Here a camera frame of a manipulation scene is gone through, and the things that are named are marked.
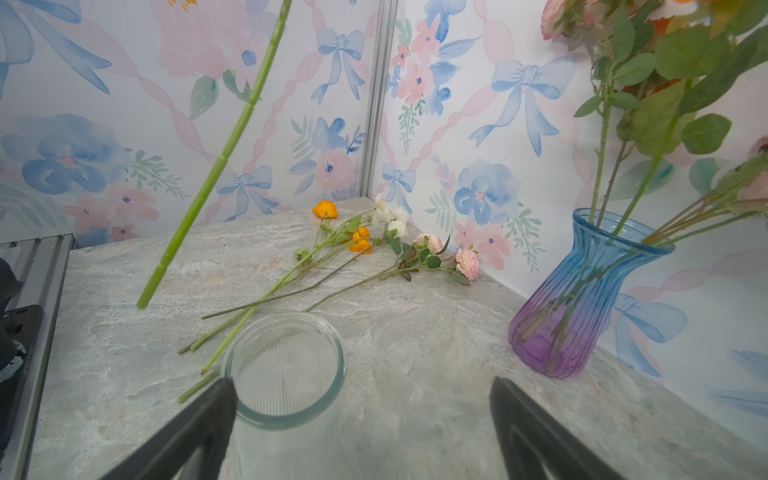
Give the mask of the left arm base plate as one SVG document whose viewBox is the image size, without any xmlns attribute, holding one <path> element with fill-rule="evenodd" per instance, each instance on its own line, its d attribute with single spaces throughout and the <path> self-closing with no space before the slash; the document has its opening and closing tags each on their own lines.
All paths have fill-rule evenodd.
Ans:
<svg viewBox="0 0 768 480">
<path fill-rule="evenodd" d="M 24 283 L 16 278 L 11 266 L 1 260 L 1 456 L 9 445 L 29 363 L 37 342 L 43 308 L 29 305 L 8 309 Z"/>
</svg>

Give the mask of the orange poppy stem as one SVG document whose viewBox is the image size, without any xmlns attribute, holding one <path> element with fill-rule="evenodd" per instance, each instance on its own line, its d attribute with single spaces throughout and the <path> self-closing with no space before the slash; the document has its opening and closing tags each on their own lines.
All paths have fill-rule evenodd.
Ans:
<svg viewBox="0 0 768 480">
<path fill-rule="evenodd" d="M 740 220 L 767 215 L 767 152 L 728 170 L 714 187 L 641 244 L 666 248 Z"/>
</svg>

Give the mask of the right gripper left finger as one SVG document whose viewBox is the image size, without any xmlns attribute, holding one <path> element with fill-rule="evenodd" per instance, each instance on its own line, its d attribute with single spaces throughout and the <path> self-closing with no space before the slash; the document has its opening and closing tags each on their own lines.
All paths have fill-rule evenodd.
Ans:
<svg viewBox="0 0 768 480">
<path fill-rule="evenodd" d="M 237 413 L 234 382 L 219 379 L 146 443 L 107 472 L 119 479 L 216 479 Z"/>
</svg>

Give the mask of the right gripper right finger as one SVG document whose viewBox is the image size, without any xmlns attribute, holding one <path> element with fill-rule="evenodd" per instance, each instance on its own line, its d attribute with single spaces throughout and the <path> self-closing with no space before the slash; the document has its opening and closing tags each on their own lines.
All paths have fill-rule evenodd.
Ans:
<svg viewBox="0 0 768 480">
<path fill-rule="evenodd" d="M 513 381 L 496 377 L 490 411 L 510 479 L 620 479 Z"/>
</svg>

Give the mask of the clear glass jar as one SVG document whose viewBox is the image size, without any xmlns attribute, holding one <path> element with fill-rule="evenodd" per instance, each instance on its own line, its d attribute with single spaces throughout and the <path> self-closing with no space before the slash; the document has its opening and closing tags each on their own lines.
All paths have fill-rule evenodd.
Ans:
<svg viewBox="0 0 768 480">
<path fill-rule="evenodd" d="M 234 383 L 236 479 L 338 479 L 344 342 L 323 318 L 272 315 L 239 333 L 224 360 Z"/>
</svg>

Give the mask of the small pink rose stem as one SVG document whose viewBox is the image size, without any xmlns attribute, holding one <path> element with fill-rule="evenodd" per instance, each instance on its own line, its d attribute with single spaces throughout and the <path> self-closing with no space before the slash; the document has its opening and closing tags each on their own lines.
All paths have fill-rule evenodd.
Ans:
<svg viewBox="0 0 768 480">
<path fill-rule="evenodd" d="M 393 231 L 384 233 L 382 241 L 395 255 L 391 266 L 325 295 L 307 307 L 305 312 L 312 312 L 331 299 L 375 281 L 401 278 L 410 282 L 416 273 L 437 272 L 445 274 L 449 281 L 469 286 L 479 277 L 480 261 L 473 246 L 461 247 L 451 253 L 448 251 L 448 246 L 435 235 L 422 233 L 414 240 L 406 241 L 397 238 Z"/>
</svg>

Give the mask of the cream yellow rose stem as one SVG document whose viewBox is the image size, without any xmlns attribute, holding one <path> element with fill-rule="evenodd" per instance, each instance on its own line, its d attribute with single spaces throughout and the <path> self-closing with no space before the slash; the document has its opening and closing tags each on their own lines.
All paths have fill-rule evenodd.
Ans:
<svg viewBox="0 0 768 480">
<path fill-rule="evenodd" d="M 276 53 L 285 30 L 292 3 L 292 0 L 284 0 L 281 3 L 280 12 L 277 16 L 275 27 L 272 31 L 270 41 L 266 48 L 263 62 L 256 76 L 255 84 L 251 88 L 251 94 L 248 97 L 248 100 L 245 102 L 245 106 L 243 107 L 240 117 L 234 125 L 233 130 L 230 133 L 221 154 L 213 164 L 209 174 L 200 187 L 198 194 L 193 200 L 179 227 L 174 232 L 174 235 L 167 245 L 167 248 L 161 257 L 159 264 L 155 267 L 150 279 L 143 289 L 136 303 L 138 309 L 144 309 L 149 305 L 157 288 L 163 280 L 168 267 L 171 265 L 185 237 L 187 236 L 189 230 L 199 215 L 202 207 L 208 200 L 208 197 L 210 196 L 216 182 L 219 180 L 224 168 L 227 166 L 231 154 L 237 147 L 266 84 L 266 80 L 275 60 Z"/>
</svg>

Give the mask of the dark orange gerbera stem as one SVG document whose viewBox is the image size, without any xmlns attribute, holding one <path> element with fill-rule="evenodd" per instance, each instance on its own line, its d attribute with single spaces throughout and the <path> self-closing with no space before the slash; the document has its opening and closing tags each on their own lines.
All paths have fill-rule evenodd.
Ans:
<svg viewBox="0 0 768 480">
<path fill-rule="evenodd" d="M 649 191 L 670 154 L 703 158 L 719 150 L 733 122 L 713 110 L 737 80 L 767 61 L 764 1 L 683 1 L 681 12 L 652 21 L 653 70 L 630 92 L 640 96 L 617 132 L 649 163 L 623 221 Z"/>
</svg>

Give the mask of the blue purple glass vase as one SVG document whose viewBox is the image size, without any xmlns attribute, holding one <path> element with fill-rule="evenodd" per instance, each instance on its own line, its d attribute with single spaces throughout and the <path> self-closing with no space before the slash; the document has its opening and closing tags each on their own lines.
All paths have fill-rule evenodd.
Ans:
<svg viewBox="0 0 768 480">
<path fill-rule="evenodd" d="M 615 213 L 573 211 L 573 246 L 509 325 L 514 353 L 537 373 L 566 379 L 592 354 L 627 276 L 671 254 L 664 239 L 643 241 L 654 229 Z"/>
</svg>

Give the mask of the pink rose bunch stem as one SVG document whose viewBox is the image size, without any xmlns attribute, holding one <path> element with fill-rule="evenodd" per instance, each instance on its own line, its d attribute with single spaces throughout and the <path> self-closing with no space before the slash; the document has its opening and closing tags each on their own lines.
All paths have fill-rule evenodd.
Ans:
<svg viewBox="0 0 768 480">
<path fill-rule="evenodd" d="M 648 22 L 659 1 L 548 1 L 541 17 L 541 32 L 546 41 L 561 41 L 571 51 L 586 49 L 591 61 L 590 83 L 593 95 L 576 111 L 577 118 L 593 113 L 600 116 L 600 137 L 596 148 L 597 166 L 590 203 L 589 222 L 602 223 L 605 208 L 598 205 L 606 166 L 608 130 L 614 110 L 632 111 L 639 103 L 638 94 L 622 93 L 623 86 L 635 80 L 621 81 L 617 73 L 640 56 L 641 78 L 648 79 L 653 68 L 647 45 L 654 36 Z"/>
</svg>

